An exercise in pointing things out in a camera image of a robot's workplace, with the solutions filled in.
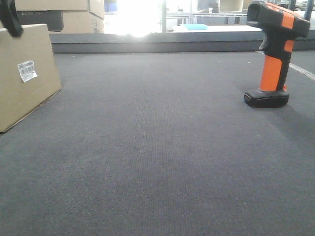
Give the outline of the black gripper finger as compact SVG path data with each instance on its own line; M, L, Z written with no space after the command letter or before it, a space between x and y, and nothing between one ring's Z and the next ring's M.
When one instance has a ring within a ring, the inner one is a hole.
M0 22L12 37L22 36L23 28L18 19L14 0L0 0Z

